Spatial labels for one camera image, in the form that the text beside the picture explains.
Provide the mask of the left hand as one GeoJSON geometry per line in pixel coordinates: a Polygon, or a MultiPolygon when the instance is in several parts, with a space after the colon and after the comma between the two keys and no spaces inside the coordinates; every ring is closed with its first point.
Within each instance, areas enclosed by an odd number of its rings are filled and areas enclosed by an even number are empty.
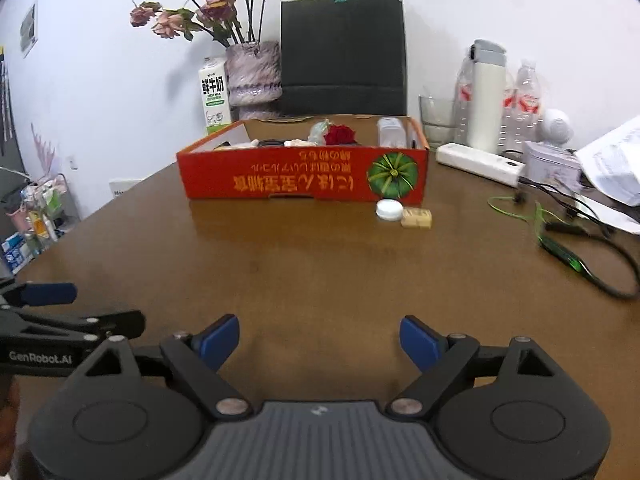
{"type": "Polygon", "coordinates": [[[8,390],[1,397],[0,472],[2,477],[6,476],[11,469],[21,405],[20,384],[14,376],[8,376],[8,379],[8,390]]]}

